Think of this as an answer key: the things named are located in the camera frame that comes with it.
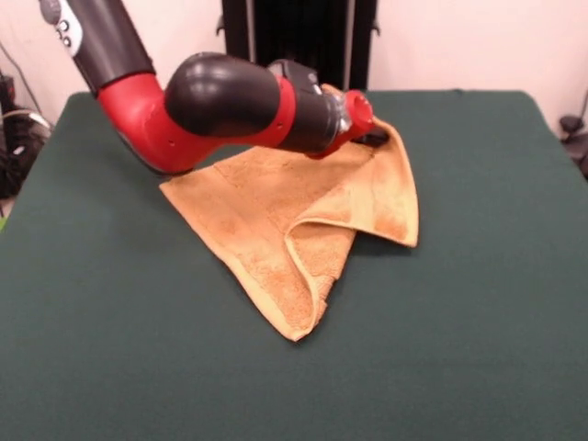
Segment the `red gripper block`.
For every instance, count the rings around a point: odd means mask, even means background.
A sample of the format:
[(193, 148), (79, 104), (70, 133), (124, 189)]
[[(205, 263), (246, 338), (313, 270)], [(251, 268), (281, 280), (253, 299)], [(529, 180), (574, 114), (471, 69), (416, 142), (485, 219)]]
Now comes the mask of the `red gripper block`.
[(356, 143), (372, 148), (386, 144), (390, 135), (383, 128), (375, 128), (374, 113), (367, 98), (358, 90), (350, 90), (338, 96), (330, 94), (334, 99), (338, 122), (336, 133), (330, 143), (317, 153), (309, 153), (312, 159), (322, 159), (336, 152), (348, 141), (356, 139)]

